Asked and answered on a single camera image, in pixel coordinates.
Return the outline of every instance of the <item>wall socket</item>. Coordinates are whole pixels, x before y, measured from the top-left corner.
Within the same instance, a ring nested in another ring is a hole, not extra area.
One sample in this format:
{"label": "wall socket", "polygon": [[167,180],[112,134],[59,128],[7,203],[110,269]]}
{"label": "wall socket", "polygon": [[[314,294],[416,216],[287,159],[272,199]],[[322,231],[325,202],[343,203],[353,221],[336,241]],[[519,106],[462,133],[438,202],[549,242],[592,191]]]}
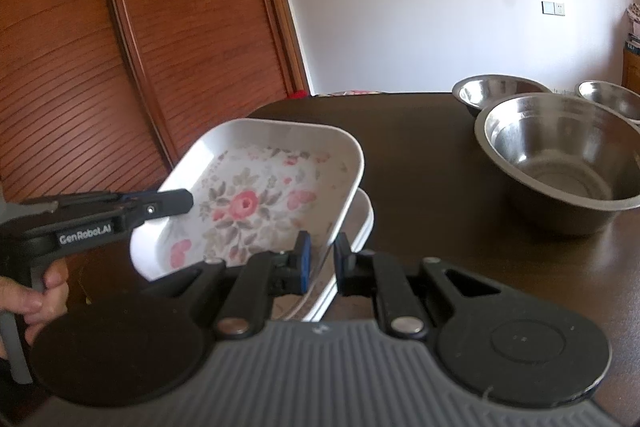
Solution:
{"label": "wall socket", "polygon": [[542,13],[545,15],[559,15],[564,17],[564,3],[542,1]]}

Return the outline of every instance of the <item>pink rose print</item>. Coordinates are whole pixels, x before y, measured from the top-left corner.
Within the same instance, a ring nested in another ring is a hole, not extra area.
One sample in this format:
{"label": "pink rose print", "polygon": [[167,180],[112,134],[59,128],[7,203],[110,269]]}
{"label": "pink rose print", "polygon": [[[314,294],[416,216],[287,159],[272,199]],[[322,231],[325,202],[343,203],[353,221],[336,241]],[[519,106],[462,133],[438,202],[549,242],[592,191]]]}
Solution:
{"label": "pink rose print", "polygon": [[316,194],[310,190],[292,190],[287,197],[287,208],[296,210],[301,204],[316,200]]}
{"label": "pink rose print", "polygon": [[183,239],[178,241],[171,247],[171,255],[169,256],[169,264],[171,268],[177,269],[184,266],[184,260],[186,259],[186,253],[191,248],[191,241],[189,239]]}
{"label": "pink rose print", "polygon": [[320,153],[318,157],[316,157],[316,163],[324,163],[329,158],[331,158],[331,155],[328,152]]}
{"label": "pink rose print", "polygon": [[251,216],[258,208],[258,196],[252,190],[240,192],[229,204],[229,214],[236,221]]}
{"label": "pink rose print", "polygon": [[225,217],[225,214],[226,212],[222,210],[222,208],[217,208],[216,210],[213,211],[213,214],[211,215],[211,219],[213,219],[214,221],[220,221],[220,219]]}

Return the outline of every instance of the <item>floral pattern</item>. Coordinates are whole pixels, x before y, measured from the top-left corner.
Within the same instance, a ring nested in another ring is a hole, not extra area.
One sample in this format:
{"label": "floral pattern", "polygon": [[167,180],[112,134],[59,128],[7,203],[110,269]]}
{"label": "floral pattern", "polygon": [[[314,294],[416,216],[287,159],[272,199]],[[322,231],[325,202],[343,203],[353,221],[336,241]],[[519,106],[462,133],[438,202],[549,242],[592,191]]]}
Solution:
{"label": "floral pattern", "polygon": [[165,228],[168,264],[178,269],[203,257],[244,264],[259,251],[289,250],[300,230],[318,253],[352,183],[347,165],[327,152],[225,151],[191,189],[191,212]]}

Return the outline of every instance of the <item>light switch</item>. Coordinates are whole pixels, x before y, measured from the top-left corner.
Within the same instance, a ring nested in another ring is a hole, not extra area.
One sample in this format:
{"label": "light switch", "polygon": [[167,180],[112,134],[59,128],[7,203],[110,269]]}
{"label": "light switch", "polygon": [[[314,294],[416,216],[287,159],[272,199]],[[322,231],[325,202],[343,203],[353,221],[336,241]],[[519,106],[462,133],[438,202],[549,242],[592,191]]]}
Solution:
{"label": "light switch", "polygon": [[542,1],[542,13],[545,15],[555,15],[556,3],[550,1]]}

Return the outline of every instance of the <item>red object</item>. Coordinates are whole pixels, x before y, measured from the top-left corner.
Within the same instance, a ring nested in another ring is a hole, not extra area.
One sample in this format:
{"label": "red object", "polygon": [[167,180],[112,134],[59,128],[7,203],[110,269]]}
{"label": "red object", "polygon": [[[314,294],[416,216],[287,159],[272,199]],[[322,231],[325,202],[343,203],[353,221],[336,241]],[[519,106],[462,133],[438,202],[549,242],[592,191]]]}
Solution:
{"label": "red object", "polygon": [[289,100],[292,100],[294,98],[306,98],[306,97],[308,97],[308,94],[306,93],[306,91],[305,90],[299,90],[299,91],[291,93],[287,98]]}

